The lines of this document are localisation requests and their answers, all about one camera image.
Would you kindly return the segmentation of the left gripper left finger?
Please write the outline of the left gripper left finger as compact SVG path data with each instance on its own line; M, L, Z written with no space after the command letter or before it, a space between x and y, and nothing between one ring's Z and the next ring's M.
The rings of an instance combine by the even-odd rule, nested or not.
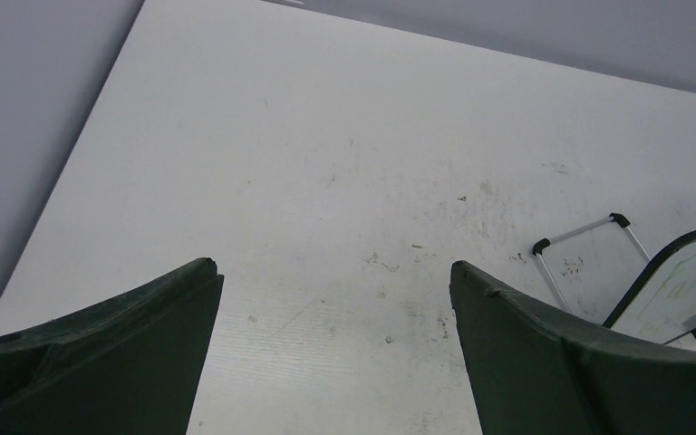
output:
M223 276L207 257L0 336L0 434L183 434Z

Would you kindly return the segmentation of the black framed small whiteboard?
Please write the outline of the black framed small whiteboard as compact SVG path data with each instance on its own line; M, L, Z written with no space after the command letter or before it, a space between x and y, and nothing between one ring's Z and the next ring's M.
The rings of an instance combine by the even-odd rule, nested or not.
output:
M644 259L645 267L624 290L595 290L591 301L586 301L586 292L579 290L570 301L544 253L553 245L607 224L616 224L624 231ZM564 234L538 240L531 254L564 311L648 342L678 344L687 335L696 341L696 230L674 239L652 255L634 234L631 221L621 213L611 213Z

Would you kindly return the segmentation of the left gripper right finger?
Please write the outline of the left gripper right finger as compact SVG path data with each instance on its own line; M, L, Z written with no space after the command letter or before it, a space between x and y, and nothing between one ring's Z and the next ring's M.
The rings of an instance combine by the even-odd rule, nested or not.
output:
M536 300L465 261L449 294L485 434L696 434L696 352Z

